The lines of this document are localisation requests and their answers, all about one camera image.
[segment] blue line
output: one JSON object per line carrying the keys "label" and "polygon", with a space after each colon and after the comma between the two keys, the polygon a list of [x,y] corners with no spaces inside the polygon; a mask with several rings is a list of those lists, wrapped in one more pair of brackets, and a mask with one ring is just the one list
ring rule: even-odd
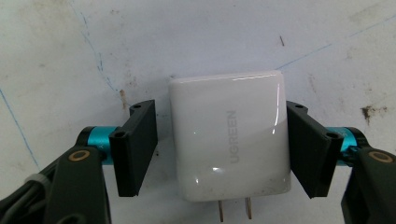
{"label": "blue line", "polygon": [[396,15],[393,15],[393,16],[387,18],[387,19],[384,19],[383,21],[380,21],[380,22],[378,22],[378,23],[376,23],[376,24],[374,24],[374,25],[371,25],[371,26],[366,27],[366,28],[364,28],[364,29],[362,29],[362,30],[359,30],[358,32],[353,33],[352,35],[349,35],[348,38],[353,37],[353,36],[355,36],[355,35],[359,35],[359,34],[361,34],[361,33],[363,33],[363,32],[368,31],[368,30],[371,30],[371,29],[375,28],[376,26],[381,25],[381,24],[383,24],[383,23],[385,23],[385,22],[387,22],[387,21],[391,21],[391,20],[393,20],[393,19],[395,19],[395,18],[396,18]]}
{"label": "blue line", "polygon": [[8,101],[7,101],[7,99],[6,99],[6,96],[3,94],[3,92],[2,92],[1,89],[0,89],[0,94],[1,94],[1,96],[2,96],[2,98],[3,98],[3,100],[4,100],[4,102],[6,103],[6,106],[7,106],[7,108],[8,108],[8,111],[9,111],[9,113],[11,114],[12,118],[14,119],[14,122],[15,122],[15,124],[17,125],[18,130],[20,131],[21,137],[23,138],[23,142],[25,143],[25,145],[26,145],[26,147],[27,147],[27,149],[28,149],[28,151],[29,151],[29,153],[30,153],[30,156],[32,157],[33,161],[35,162],[35,166],[37,167],[38,170],[40,170],[40,167],[38,166],[38,162],[37,162],[37,160],[35,159],[35,155],[33,154],[32,149],[30,149],[29,144],[27,143],[27,140],[26,140],[26,137],[25,137],[25,135],[24,135],[24,133],[23,133],[23,131],[22,131],[21,125],[18,123],[17,119],[15,118],[14,112],[12,111],[11,106],[9,106],[9,103],[8,103]]}
{"label": "blue line", "polygon": [[293,61],[290,61],[290,62],[288,62],[288,63],[284,63],[283,65],[279,66],[276,70],[282,69],[283,67],[286,67],[286,66],[288,66],[288,65],[291,65],[292,63],[297,63],[298,61],[300,61],[300,60],[302,60],[302,59],[304,59],[304,58],[306,58],[306,57],[309,57],[309,56],[311,56],[312,54],[318,53],[318,52],[320,52],[321,50],[324,50],[324,49],[330,47],[331,45],[332,45],[332,44],[328,44],[328,45],[323,46],[323,47],[321,47],[321,48],[319,48],[319,49],[315,49],[314,51],[309,52],[309,53],[307,53],[307,54],[301,56],[300,58],[294,59]]}
{"label": "blue line", "polygon": [[82,14],[82,12],[80,12],[80,14],[82,16],[82,19],[84,19],[85,27],[88,29],[87,20],[85,19],[85,16]]}
{"label": "blue line", "polygon": [[69,2],[69,6],[71,7],[71,8],[73,8],[73,11],[75,12],[75,14],[76,14],[76,16],[78,17],[78,14],[77,14],[77,12],[76,12],[76,9],[73,7],[73,5]]}
{"label": "blue line", "polygon": [[103,73],[102,54],[96,53],[96,50],[95,50],[95,48],[93,47],[93,44],[91,43],[91,40],[90,40],[86,35],[84,35],[84,33],[81,32],[81,34],[84,36],[85,41],[87,41],[87,43],[88,43],[88,44],[90,45],[90,47],[91,47],[93,56],[95,56],[96,67],[97,67],[97,70],[98,70],[99,74],[101,75],[102,78],[105,79],[105,82],[106,82],[107,86],[108,86],[111,90],[115,91],[116,89],[111,85],[111,82],[110,82],[109,78],[108,78],[107,76],[105,76],[105,74]]}

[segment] white charger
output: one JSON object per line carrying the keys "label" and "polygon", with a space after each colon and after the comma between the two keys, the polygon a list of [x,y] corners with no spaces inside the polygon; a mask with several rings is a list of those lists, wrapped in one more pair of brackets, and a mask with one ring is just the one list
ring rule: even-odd
{"label": "white charger", "polygon": [[169,91],[177,178],[186,200],[221,206],[221,200],[248,198],[250,204],[249,197],[290,190],[279,71],[175,79]]}

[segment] black cable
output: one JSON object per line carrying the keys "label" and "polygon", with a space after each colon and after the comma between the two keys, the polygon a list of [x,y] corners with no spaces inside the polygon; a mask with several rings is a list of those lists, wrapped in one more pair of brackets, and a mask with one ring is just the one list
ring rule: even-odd
{"label": "black cable", "polygon": [[24,215],[18,216],[14,224],[43,224],[47,201],[45,199],[29,206]]}
{"label": "black cable", "polygon": [[33,186],[33,182],[25,183],[20,186],[17,190],[15,190],[8,197],[0,201],[0,219],[4,215],[4,213],[8,210],[8,208],[14,204],[24,193],[26,193],[30,187]]}
{"label": "black cable", "polygon": [[44,190],[43,187],[39,183],[33,183],[33,186],[9,207],[0,221],[0,224],[13,223],[16,215],[37,195],[37,193],[39,193],[40,190]]}

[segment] blue metal ring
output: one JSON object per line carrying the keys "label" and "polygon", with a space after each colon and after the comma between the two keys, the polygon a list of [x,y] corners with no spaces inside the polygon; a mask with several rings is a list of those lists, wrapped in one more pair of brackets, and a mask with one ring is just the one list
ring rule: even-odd
{"label": "blue metal ring", "polygon": [[106,153],[106,159],[102,161],[103,165],[112,165],[113,158],[111,157],[110,140],[108,136],[113,133],[117,127],[94,127],[88,138],[88,146],[96,147]]}
{"label": "blue metal ring", "polygon": [[[326,127],[327,130],[334,133],[339,133],[344,136],[344,142],[341,146],[341,154],[343,157],[350,156],[351,151],[349,150],[351,147],[357,147],[358,142],[356,141],[355,135],[348,129],[342,127]],[[346,165],[343,161],[338,161],[338,165]]]}

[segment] charger prong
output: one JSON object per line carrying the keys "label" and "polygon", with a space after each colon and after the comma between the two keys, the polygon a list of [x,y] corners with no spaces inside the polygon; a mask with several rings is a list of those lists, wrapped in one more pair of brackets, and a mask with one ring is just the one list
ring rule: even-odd
{"label": "charger prong", "polygon": [[219,201],[219,213],[220,213],[220,222],[224,221],[224,217],[222,214],[222,201]]}
{"label": "charger prong", "polygon": [[251,219],[251,200],[250,198],[245,198],[245,205],[247,207],[247,217]]}

